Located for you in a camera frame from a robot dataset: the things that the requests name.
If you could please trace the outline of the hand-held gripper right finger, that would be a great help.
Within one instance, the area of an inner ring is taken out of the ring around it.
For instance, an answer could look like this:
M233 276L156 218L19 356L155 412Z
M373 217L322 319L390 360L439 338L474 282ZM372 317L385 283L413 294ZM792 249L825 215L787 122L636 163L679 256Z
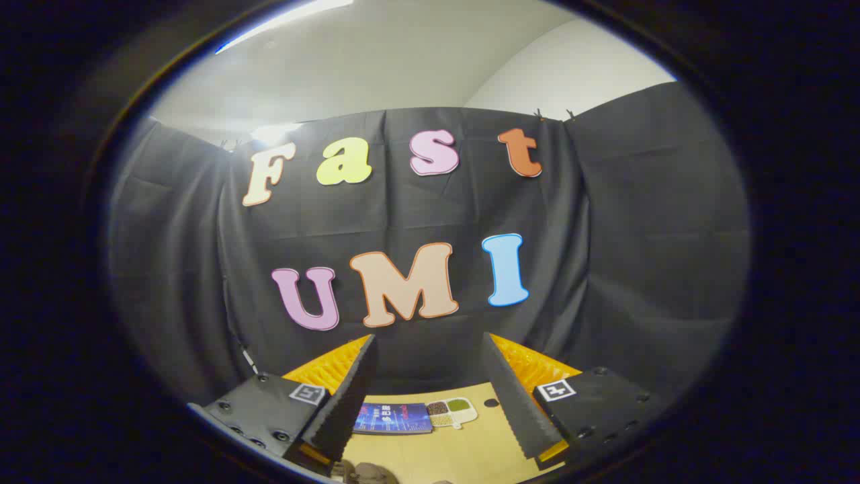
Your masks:
M605 366L575 370L492 333L483 334L482 363L522 453L540 468L606 460L666 408L658 393Z

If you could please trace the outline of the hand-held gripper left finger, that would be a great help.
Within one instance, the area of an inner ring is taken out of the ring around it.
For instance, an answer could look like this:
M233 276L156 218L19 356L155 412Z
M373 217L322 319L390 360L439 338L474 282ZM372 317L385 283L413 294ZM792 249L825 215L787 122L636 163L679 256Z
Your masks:
M366 335L285 376L260 372L188 409L268 465L325 480L342 459L377 364L376 337Z

